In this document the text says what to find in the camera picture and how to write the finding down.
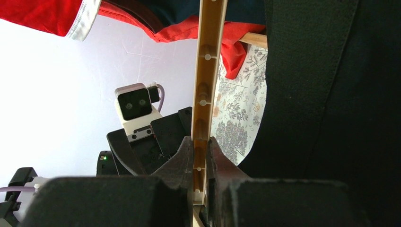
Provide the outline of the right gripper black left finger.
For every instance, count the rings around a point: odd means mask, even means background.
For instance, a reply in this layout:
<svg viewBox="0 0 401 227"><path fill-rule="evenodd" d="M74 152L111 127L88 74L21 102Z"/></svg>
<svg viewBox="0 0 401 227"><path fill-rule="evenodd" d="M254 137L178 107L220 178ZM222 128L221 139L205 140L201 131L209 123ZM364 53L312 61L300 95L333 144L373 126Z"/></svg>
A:
<svg viewBox="0 0 401 227"><path fill-rule="evenodd" d="M193 142L151 175L61 177L40 187L23 227L191 227Z"/></svg>

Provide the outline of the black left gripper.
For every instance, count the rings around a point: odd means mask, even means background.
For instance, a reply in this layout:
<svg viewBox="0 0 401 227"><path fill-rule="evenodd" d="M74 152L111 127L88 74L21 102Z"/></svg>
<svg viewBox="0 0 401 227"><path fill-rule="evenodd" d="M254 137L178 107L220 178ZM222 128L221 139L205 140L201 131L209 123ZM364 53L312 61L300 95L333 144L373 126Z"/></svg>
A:
<svg viewBox="0 0 401 227"><path fill-rule="evenodd" d="M124 129L106 138L109 151L99 153L96 175L150 175L178 151L191 133L192 108L153 120L127 135Z"/></svg>

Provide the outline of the black underwear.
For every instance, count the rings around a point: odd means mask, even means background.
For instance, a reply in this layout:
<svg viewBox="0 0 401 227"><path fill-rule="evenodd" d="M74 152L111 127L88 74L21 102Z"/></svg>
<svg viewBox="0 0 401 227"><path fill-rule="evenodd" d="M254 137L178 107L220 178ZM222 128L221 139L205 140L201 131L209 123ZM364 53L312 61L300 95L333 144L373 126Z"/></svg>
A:
<svg viewBox="0 0 401 227"><path fill-rule="evenodd" d="M346 183L374 227L401 224L401 3L268 0L255 178Z"/></svg>

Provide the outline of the beige hanger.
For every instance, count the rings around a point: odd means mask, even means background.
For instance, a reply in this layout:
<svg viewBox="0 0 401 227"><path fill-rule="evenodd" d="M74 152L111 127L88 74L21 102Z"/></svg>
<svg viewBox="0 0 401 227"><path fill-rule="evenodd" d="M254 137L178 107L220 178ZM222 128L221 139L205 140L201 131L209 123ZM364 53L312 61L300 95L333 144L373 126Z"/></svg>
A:
<svg viewBox="0 0 401 227"><path fill-rule="evenodd" d="M206 154L210 139L226 10L226 0L200 1L191 132L194 152L193 226L195 227L205 226L200 218L200 211L207 201Z"/></svg>

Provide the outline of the dark navy hanging garment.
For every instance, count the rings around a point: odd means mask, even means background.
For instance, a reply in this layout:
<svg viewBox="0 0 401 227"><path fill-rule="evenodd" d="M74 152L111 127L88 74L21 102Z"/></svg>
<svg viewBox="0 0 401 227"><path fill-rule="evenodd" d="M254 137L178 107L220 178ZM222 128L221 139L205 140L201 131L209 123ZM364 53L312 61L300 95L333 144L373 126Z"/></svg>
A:
<svg viewBox="0 0 401 227"><path fill-rule="evenodd" d="M106 0L117 9L137 19L152 32L198 16L199 0ZM228 0L225 21L265 25L264 1Z"/></svg>

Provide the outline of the wooden rack with base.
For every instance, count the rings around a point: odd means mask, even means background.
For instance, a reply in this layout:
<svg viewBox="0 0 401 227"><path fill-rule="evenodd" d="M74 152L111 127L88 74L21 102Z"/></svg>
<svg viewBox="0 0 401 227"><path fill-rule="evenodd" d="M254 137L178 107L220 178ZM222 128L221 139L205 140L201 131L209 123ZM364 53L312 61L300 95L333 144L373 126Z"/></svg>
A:
<svg viewBox="0 0 401 227"><path fill-rule="evenodd" d="M246 33L239 39L240 42L250 45L255 45L260 48L268 49L267 36L258 33Z"/></svg>

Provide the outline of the red hanging garment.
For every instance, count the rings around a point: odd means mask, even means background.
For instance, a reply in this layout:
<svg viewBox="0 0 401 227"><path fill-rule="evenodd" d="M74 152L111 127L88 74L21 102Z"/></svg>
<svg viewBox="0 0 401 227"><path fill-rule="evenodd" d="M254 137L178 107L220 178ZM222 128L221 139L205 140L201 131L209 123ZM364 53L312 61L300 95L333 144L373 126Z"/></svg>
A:
<svg viewBox="0 0 401 227"><path fill-rule="evenodd" d="M198 16L190 16L178 24L164 26L155 13L137 0L133 3L129 0L104 0L99 15L138 27L157 43L198 38ZM264 28L265 25L259 24L225 22L221 55L227 70L226 78L235 79L245 61L246 48L240 39L249 32L259 33Z"/></svg>

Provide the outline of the red white-trimmed underwear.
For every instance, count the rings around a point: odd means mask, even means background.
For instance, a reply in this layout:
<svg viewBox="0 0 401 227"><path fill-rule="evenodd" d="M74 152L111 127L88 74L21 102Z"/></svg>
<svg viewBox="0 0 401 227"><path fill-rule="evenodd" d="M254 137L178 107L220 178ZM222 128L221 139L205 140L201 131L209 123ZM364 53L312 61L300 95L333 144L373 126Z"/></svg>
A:
<svg viewBox="0 0 401 227"><path fill-rule="evenodd" d="M2 0L0 18L34 30L83 41L101 0Z"/></svg>

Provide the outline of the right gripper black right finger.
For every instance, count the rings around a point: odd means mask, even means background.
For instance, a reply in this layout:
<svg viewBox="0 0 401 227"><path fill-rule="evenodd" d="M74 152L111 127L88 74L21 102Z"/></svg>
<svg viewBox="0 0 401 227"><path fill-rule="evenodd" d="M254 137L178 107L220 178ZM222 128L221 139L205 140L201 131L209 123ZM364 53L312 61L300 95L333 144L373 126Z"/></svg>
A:
<svg viewBox="0 0 401 227"><path fill-rule="evenodd" d="M210 227L365 227L367 216L338 181L251 178L208 142Z"/></svg>

